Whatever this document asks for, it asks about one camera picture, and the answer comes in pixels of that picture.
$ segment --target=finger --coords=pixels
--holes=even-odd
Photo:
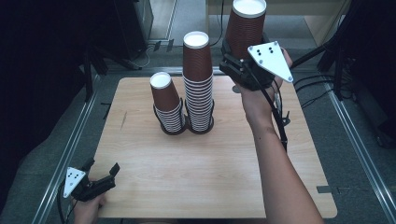
[[[99,196],[100,196],[99,204],[100,205],[105,205],[106,204],[106,195],[103,193],[103,194],[101,194]]]
[[[288,64],[288,67],[291,67],[293,65],[293,60],[288,54],[288,51],[283,49],[283,57],[285,57],[286,63]]]

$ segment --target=human hand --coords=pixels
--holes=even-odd
[[[288,67],[291,67],[292,60],[288,52],[283,49],[283,55],[285,57]],[[278,87],[282,85],[283,80],[280,77],[275,77],[272,83],[272,87],[266,89],[271,100],[274,101],[275,92],[278,91]],[[256,123],[263,123],[267,125],[272,124],[272,107],[268,104],[261,91],[250,91],[245,89],[238,83],[235,83],[238,89],[241,91],[242,104],[247,115],[247,121],[250,126]]]
[[[92,224],[98,219],[98,210],[100,206],[105,205],[105,194],[96,196],[96,198],[87,202],[77,202],[74,208],[75,224]]]

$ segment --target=held paper cup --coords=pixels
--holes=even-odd
[[[225,34],[232,55],[248,59],[248,47],[262,42],[267,4],[264,0],[234,0]]]

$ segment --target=wooden tabletop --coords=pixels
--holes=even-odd
[[[182,77],[172,77],[185,99]],[[120,81],[95,154],[91,177],[102,178],[118,162],[116,187],[107,192],[100,217],[241,218],[265,217],[251,130],[240,94],[229,77],[213,84],[215,125],[206,134],[167,135],[152,110],[149,77]],[[323,217],[337,209],[296,92],[281,88],[288,154]]]

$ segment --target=paper cup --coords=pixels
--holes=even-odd
[[[180,104],[177,90],[169,74],[159,72],[150,78],[154,105],[161,111],[173,111]]]
[[[183,42],[183,76],[196,82],[207,80],[213,73],[209,36],[193,31],[184,36]]]
[[[266,2],[264,0],[234,0],[225,34],[232,55],[248,59],[248,47],[262,42]]]

